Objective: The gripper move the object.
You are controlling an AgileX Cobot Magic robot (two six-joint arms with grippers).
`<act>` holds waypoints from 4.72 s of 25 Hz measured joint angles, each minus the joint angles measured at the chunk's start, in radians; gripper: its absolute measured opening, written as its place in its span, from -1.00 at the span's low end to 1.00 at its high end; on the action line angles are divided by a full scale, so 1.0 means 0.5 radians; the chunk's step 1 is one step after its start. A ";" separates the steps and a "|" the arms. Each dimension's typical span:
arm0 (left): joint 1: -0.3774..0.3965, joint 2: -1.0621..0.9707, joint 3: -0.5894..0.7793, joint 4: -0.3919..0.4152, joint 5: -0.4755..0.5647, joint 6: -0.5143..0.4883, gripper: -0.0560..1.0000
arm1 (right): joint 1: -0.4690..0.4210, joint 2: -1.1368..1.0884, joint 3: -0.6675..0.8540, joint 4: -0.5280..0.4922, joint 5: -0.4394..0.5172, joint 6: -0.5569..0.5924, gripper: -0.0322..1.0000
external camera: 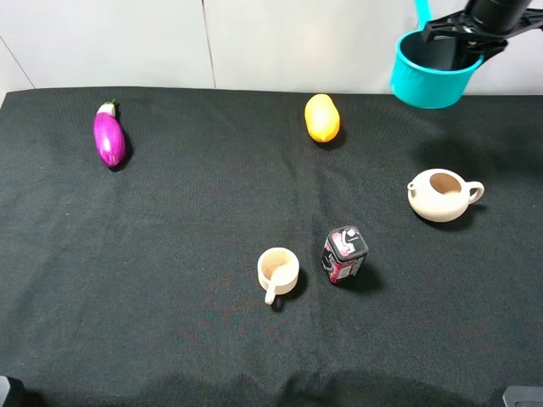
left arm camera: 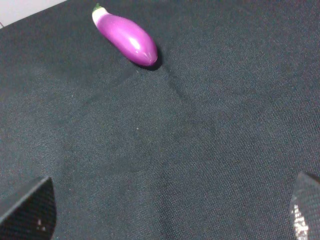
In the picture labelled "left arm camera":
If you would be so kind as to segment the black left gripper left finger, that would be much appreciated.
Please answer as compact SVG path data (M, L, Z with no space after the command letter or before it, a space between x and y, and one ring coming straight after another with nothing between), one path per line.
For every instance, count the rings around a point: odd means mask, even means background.
M0 202L2 240L50 240L57 222L53 181L41 176Z

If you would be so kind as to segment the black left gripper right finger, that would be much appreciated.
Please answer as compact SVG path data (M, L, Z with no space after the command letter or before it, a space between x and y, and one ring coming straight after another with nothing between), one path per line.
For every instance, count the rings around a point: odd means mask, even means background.
M298 174L289 205L289 215L297 240L320 238L320 178L314 174Z

